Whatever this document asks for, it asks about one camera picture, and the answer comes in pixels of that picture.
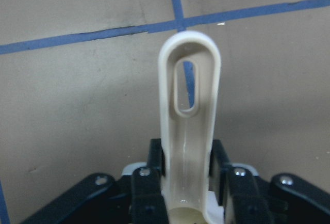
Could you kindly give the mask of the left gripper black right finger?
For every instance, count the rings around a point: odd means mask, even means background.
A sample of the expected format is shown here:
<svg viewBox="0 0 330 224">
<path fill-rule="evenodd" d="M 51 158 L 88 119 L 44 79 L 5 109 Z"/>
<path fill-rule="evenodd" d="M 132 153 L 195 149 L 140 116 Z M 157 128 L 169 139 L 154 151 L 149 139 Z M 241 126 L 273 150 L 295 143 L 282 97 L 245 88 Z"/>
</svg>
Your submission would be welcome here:
<svg viewBox="0 0 330 224">
<path fill-rule="evenodd" d="M 220 140 L 212 142 L 209 176 L 225 223 L 329 223 L 329 193 L 291 173 L 268 182 L 232 163 Z"/>
</svg>

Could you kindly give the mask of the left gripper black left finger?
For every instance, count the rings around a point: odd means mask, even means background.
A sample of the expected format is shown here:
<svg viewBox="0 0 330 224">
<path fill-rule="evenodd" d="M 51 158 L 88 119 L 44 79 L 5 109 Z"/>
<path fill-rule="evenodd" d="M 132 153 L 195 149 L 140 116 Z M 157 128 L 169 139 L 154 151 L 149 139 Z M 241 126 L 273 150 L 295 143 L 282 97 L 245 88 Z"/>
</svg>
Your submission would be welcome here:
<svg viewBox="0 0 330 224">
<path fill-rule="evenodd" d="M 118 180 L 105 173 L 87 176 L 23 223 L 167 223 L 160 139 L 150 141 L 148 153 L 146 165 Z"/>
</svg>

